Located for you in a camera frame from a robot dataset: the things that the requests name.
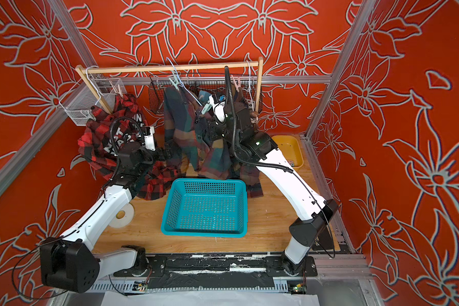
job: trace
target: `red floral wallpaper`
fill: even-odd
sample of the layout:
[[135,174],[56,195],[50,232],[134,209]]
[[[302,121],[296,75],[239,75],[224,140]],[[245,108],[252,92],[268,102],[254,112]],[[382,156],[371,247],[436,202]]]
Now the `red floral wallpaper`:
[[[64,3],[101,67],[165,65],[166,58],[184,64],[263,56],[266,75],[330,74],[360,5],[357,0]],[[323,90],[323,84],[265,86],[260,128],[305,131]],[[148,111],[145,88],[134,91],[150,123],[162,124],[162,114]]]
[[0,168],[56,110],[77,64],[45,0],[0,0]]
[[[80,59],[43,0],[0,0],[0,168],[44,124],[78,76]],[[78,156],[84,128],[69,119],[0,197],[0,305],[45,304],[11,284],[19,258],[67,229],[97,199],[102,180]],[[22,293],[41,297],[39,254],[15,272]]]
[[[0,197],[0,306],[46,305],[18,295],[11,269],[44,239],[73,225],[99,196],[105,180],[96,180],[78,154],[76,139],[84,131],[65,121]],[[41,283],[38,250],[21,261],[14,276],[26,296],[47,297],[52,292]]]
[[386,305],[459,305],[459,0],[380,0],[313,146]]

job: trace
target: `wooden floor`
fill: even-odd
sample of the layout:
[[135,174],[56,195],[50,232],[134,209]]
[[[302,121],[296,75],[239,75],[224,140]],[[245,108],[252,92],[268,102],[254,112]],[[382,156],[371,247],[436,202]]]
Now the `wooden floor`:
[[[318,190],[306,157],[298,173],[310,187]],[[288,228],[296,219],[296,213],[274,183],[262,173],[260,182],[264,196],[248,199],[248,232],[243,238],[164,235],[160,227],[167,192],[165,197],[154,201],[133,199],[134,219],[124,228],[108,226],[98,239],[94,253],[114,251],[124,244],[145,247],[147,253],[283,251],[291,238]]]

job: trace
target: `robotic arm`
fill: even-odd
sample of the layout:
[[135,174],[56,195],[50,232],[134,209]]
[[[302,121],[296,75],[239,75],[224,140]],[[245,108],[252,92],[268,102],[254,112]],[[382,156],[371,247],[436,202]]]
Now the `robotic arm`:
[[[255,165],[267,175],[284,194],[298,215],[289,227],[292,235],[282,253],[282,265],[289,275],[297,275],[306,255],[320,232],[337,211],[337,203],[325,200],[289,165],[277,144],[263,132],[255,132],[250,112],[241,102],[233,100],[229,70],[226,72],[226,96],[212,95],[213,109],[208,124],[211,140],[224,138],[231,153],[240,162]],[[116,121],[132,120],[120,117]],[[145,249],[124,245],[104,254],[92,254],[99,236],[144,185],[144,178],[155,160],[170,158],[170,152],[156,148],[153,127],[141,127],[141,144],[130,142],[117,150],[113,134],[111,142],[118,157],[118,168],[106,184],[104,195],[60,238],[49,237],[40,246],[41,276],[44,285],[83,293],[101,277],[126,269],[133,276],[143,275],[147,269]]]
[[113,272],[127,269],[131,275],[140,276],[147,271],[145,249],[138,246],[124,245],[114,252],[92,254],[110,221],[144,185],[154,161],[171,157],[170,151],[155,147],[153,127],[139,129],[143,146],[139,142],[129,142],[121,150],[115,150],[118,168],[104,186],[105,192],[100,199],[60,238],[49,237],[40,246],[44,285],[83,293],[98,278]]
[[228,67],[225,67],[226,99],[217,103],[221,99],[213,95],[209,100],[214,109],[209,135],[211,140],[226,139],[232,155],[242,163],[255,165],[267,175],[296,211],[298,219],[289,227],[292,237],[282,253],[284,270],[289,275],[296,275],[302,269],[312,243],[329,225],[338,205],[333,199],[325,200],[306,184],[268,134],[255,132],[248,108],[233,100],[229,74]]

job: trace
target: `plaid shirt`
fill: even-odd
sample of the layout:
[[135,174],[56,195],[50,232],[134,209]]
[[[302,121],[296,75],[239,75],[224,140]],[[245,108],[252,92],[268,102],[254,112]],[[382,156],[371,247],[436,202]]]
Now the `plaid shirt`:
[[[116,157],[112,154],[110,143],[110,123],[117,117],[127,116],[135,118],[141,124],[148,123],[144,114],[139,110],[136,98],[132,94],[125,94],[121,98],[116,96],[116,104],[113,114],[108,114],[101,108],[92,107],[92,113],[96,120],[89,120],[86,124],[85,133],[78,140],[80,146],[78,152],[85,160],[106,179],[110,179],[116,167]],[[114,138],[118,145],[125,142],[135,141],[137,132],[132,129],[126,121],[121,121]],[[145,184],[141,187],[138,197],[146,200],[155,200],[165,195],[170,188],[172,181],[181,176],[179,170],[174,166],[166,167],[163,162],[153,163],[153,169],[145,177]]]
[[208,134],[207,112],[201,114],[200,106],[194,97],[183,89],[167,87],[164,93],[165,147],[171,148],[173,158],[167,164],[181,168],[183,158],[199,174],[210,179],[241,179],[247,185],[248,197],[263,196],[258,179],[257,167],[241,165],[230,157],[226,141],[218,139],[211,142]]

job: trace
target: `clothes rack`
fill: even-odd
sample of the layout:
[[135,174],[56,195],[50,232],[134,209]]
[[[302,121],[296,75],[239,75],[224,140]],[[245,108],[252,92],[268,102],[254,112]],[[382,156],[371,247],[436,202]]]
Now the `clothes rack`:
[[260,102],[260,90],[262,85],[262,73],[263,73],[263,57],[259,57],[258,61],[251,62],[232,62],[232,63],[209,63],[209,64],[194,64],[194,65],[165,65],[165,66],[137,66],[137,67],[107,67],[107,68],[84,68],[82,65],[78,65],[75,70],[85,82],[86,86],[90,89],[92,94],[99,100],[100,105],[108,113],[112,113],[112,109],[105,101],[104,97],[98,95],[97,90],[92,86],[87,77],[88,73],[122,73],[122,72],[153,72],[153,71],[171,71],[175,67],[176,70],[202,70],[202,69],[223,69],[225,66],[229,68],[246,68],[246,67],[258,67],[257,71],[257,90],[255,96],[255,109],[258,110],[258,104]]

